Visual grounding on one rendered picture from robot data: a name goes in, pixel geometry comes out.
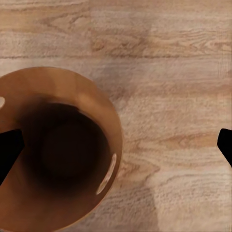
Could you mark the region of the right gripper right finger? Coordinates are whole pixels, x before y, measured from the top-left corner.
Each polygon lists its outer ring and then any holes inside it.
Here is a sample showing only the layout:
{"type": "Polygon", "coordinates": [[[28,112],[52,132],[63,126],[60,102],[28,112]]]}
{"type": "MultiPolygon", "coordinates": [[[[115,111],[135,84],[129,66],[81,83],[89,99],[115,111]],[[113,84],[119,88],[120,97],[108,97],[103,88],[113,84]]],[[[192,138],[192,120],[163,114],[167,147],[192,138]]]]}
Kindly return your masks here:
{"type": "Polygon", "coordinates": [[[217,146],[232,166],[232,130],[221,129],[217,140],[217,146]]]}

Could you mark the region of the trash can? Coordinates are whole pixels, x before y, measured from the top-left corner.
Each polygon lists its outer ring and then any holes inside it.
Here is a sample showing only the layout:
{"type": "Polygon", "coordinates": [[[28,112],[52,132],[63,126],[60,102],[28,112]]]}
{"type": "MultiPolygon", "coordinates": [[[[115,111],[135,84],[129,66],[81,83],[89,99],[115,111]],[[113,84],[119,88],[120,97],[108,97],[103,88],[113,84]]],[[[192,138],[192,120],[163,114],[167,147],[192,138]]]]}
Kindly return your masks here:
{"type": "Polygon", "coordinates": [[[0,97],[0,134],[21,129],[25,142],[0,185],[0,232],[59,232],[85,219],[122,165],[124,135],[112,101],[83,75],[50,66],[0,77],[0,97]]]}

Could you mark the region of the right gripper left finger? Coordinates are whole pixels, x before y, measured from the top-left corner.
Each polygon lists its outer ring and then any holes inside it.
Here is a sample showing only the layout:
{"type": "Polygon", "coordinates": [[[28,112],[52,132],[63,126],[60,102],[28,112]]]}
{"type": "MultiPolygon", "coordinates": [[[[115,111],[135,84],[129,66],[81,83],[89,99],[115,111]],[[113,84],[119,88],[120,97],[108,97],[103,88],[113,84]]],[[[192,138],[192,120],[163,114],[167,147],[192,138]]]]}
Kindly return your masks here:
{"type": "Polygon", "coordinates": [[[16,162],[23,148],[24,137],[21,129],[0,134],[0,185],[16,162]]]}

